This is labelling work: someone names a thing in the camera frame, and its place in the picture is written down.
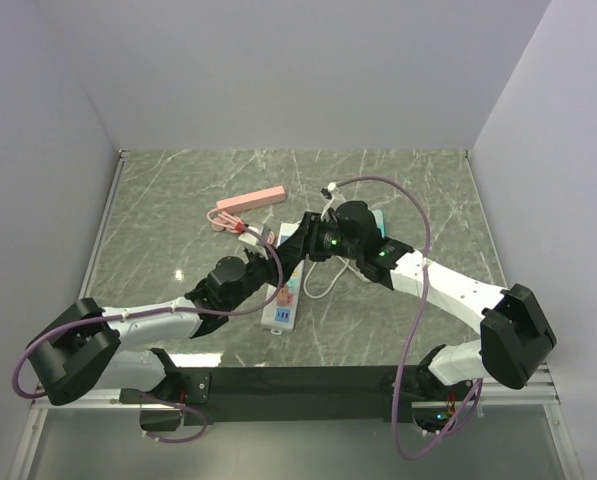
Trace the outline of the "pink charger plug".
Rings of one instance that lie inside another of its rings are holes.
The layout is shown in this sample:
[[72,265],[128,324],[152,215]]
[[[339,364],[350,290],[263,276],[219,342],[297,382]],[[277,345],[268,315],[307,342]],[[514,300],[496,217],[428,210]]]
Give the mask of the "pink charger plug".
[[293,304],[294,294],[288,285],[283,286],[275,297],[276,304],[281,308],[288,308]]

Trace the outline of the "white multicolour power strip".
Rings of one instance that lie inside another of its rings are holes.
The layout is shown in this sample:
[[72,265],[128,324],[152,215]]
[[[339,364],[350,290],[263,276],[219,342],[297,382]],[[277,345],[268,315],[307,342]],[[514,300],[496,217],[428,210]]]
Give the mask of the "white multicolour power strip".
[[261,325],[273,335],[294,331],[304,265],[305,261],[298,264],[274,301],[262,310]]

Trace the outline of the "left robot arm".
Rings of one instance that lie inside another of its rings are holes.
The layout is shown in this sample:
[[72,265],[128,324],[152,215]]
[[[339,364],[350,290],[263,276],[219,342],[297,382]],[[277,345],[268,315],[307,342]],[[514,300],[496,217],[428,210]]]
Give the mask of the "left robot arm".
[[74,402],[103,378],[112,360],[135,347],[168,338],[194,339],[213,333],[264,285],[283,287],[296,263],[281,248],[269,257],[224,257],[187,294],[169,302],[103,308],[92,298],[74,302],[27,346],[44,395],[54,406]]

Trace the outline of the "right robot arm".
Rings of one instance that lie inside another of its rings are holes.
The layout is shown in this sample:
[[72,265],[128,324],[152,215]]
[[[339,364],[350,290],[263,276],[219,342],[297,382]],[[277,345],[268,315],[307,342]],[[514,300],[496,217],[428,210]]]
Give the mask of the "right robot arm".
[[453,385],[484,378],[520,390],[557,344],[529,288],[482,283],[426,259],[383,235],[363,201],[345,202],[325,217],[307,212],[297,224],[282,224],[277,253],[286,276],[305,259],[350,260],[369,281],[417,296],[475,331],[478,340],[440,345],[416,366],[410,383],[430,399]]

